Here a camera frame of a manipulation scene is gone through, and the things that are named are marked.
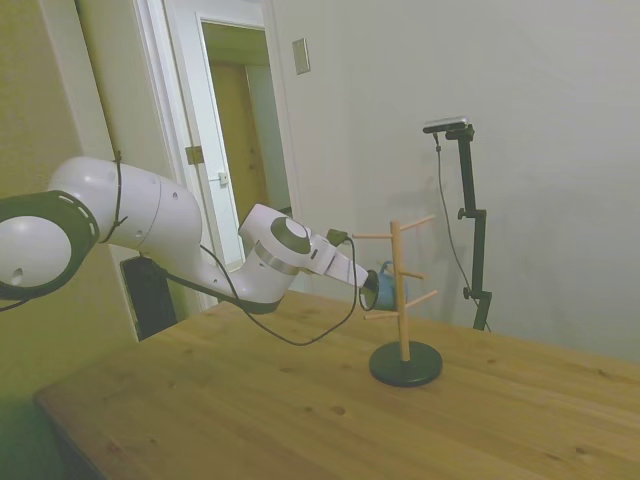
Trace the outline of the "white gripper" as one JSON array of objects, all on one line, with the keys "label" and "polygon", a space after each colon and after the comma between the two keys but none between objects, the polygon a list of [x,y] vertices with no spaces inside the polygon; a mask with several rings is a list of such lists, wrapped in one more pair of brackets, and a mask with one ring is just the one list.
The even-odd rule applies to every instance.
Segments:
[{"label": "white gripper", "polygon": [[375,292],[379,291],[379,273],[366,271],[351,258],[331,245],[326,238],[312,239],[312,272],[327,276],[345,284],[362,288],[359,291],[359,302],[362,308],[373,308]]}]

